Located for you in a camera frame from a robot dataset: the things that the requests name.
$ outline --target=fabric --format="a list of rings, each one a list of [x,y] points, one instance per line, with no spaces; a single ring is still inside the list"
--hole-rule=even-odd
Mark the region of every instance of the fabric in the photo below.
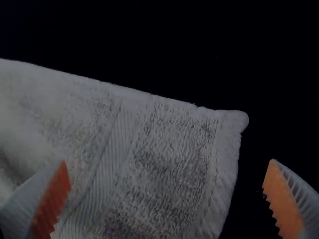
[[[218,238],[247,124],[240,111],[0,60],[1,199],[64,159],[72,192],[52,238]]]

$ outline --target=white towel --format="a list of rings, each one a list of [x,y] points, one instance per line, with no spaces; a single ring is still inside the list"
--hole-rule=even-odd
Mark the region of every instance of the white towel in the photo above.
[[[0,200],[64,159],[72,192],[52,238],[218,238],[247,124],[240,111],[0,60]]]

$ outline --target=towel fold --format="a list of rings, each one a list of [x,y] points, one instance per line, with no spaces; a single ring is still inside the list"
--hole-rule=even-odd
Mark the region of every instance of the towel fold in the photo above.
[[[0,60],[0,202],[65,160],[52,238],[218,238],[248,117]]]

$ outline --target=black background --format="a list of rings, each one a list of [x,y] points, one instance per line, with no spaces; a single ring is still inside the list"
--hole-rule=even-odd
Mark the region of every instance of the black background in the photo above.
[[[319,190],[307,11],[266,2],[8,1],[0,8],[0,57],[245,111],[250,122],[220,238],[277,238],[261,188],[269,160]]]

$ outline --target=towel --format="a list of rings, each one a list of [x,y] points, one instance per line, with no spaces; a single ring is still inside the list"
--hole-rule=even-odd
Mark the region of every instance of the towel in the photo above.
[[[72,191],[52,238],[218,238],[247,124],[244,112],[0,60],[0,203],[65,160]]]

